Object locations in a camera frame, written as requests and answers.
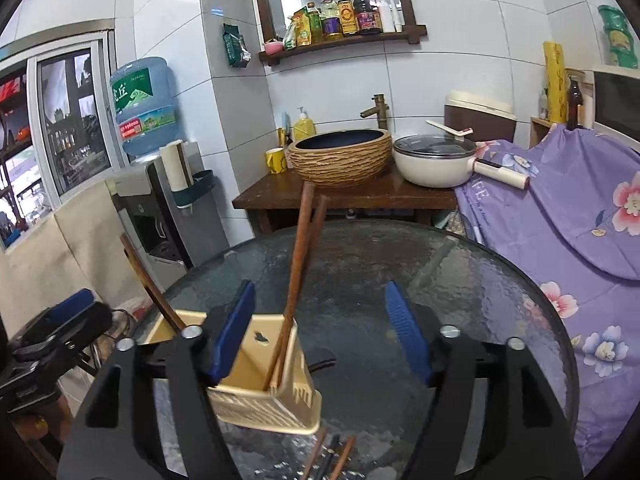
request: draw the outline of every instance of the bronze faucet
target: bronze faucet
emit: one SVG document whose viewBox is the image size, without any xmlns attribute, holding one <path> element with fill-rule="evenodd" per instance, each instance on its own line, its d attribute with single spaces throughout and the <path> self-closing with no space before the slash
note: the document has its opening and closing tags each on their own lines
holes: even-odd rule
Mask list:
<svg viewBox="0 0 640 480">
<path fill-rule="evenodd" d="M 389 110 L 389 105 L 385 103 L 385 95 L 375 94 L 371 100 L 375 101 L 376 105 L 373 108 L 369 108 L 369 110 L 364 110 L 360 116 L 363 119 L 366 119 L 367 117 L 371 117 L 373 114 L 376 114 L 378 116 L 378 128 L 380 130 L 388 130 L 389 123 L 386 118 L 386 111 Z"/>
</svg>

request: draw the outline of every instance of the woven vessel sink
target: woven vessel sink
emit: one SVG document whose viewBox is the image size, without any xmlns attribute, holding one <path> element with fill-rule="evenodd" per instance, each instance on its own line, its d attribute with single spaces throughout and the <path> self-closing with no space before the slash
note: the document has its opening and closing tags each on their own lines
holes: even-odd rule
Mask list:
<svg viewBox="0 0 640 480">
<path fill-rule="evenodd" d="M 304 180 L 320 187 L 348 187 L 382 171 L 391 144 L 386 130 L 340 130 L 299 140 L 289 147 L 289 154 Z"/>
</svg>

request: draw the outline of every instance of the yellow dish soap bottle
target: yellow dish soap bottle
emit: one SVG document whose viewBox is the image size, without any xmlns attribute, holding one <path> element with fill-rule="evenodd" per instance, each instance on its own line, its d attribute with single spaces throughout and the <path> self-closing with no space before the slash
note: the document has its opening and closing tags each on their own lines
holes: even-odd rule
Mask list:
<svg viewBox="0 0 640 480">
<path fill-rule="evenodd" d="M 296 124 L 293 125 L 293 140 L 295 141 L 306 139 L 316 134 L 316 126 L 314 122 L 309 119 L 305 109 L 301 106 L 298 107 L 298 110 L 300 110 L 300 118 Z"/>
</svg>

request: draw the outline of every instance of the glass table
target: glass table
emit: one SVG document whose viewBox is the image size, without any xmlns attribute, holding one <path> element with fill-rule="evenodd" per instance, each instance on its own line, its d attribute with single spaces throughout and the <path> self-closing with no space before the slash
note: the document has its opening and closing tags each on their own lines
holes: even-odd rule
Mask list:
<svg viewBox="0 0 640 480">
<path fill-rule="evenodd" d="M 219 254 L 175 283 L 167 299 L 176 310 L 208 312 L 232 301 L 242 280 L 252 280 L 256 313 L 281 313 L 294 238 L 295 229 L 278 231 Z M 313 380 L 322 393 L 322 424 L 329 436 L 357 438 L 345 475 L 399 476 L 428 416 L 430 391 L 409 370 L 388 320 L 383 287 L 389 280 L 404 290 L 417 317 L 429 306 L 443 324 L 478 340 L 524 340 L 575 429 L 573 349 L 553 306 L 523 272 L 466 238 L 434 228 L 380 220 L 328 222 L 303 284 L 296 321 L 305 354 L 329 349 L 337 360 Z M 474 395 L 483 399 L 482 384 L 477 386 Z M 156 404 L 165 455 L 170 468 L 184 474 L 168 402 L 166 385 L 159 382 Z M 475 431 L 470 441 L 477 448 L 484 412 L 482 402 L 474 404 L 480 411 L 472 409 L 467 431 Z M 245 479 L 298 478 L 315 442 L 313 436 L 221 427 Z M 472 448 L 473 442 L 463 450 L 459 472 L 473 466 Z"/>
</svg>

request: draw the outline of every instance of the purple floral cloth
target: purple floral cloth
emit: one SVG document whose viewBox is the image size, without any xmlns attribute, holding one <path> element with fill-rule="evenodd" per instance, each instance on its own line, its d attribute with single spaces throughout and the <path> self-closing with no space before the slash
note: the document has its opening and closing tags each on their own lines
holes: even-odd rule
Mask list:
<svg viewBox="0 0 640 480">
<path fill-rule="evenodd" d="M 561 124 L 530 150 L 499 140 L 478 155 L 531 177 L 522 191 L 476 174 L 456 195 L 469 235 L 528 274 L 572 338 L 588 472 L 640 401 L 640 155 Z"/>
</svg>

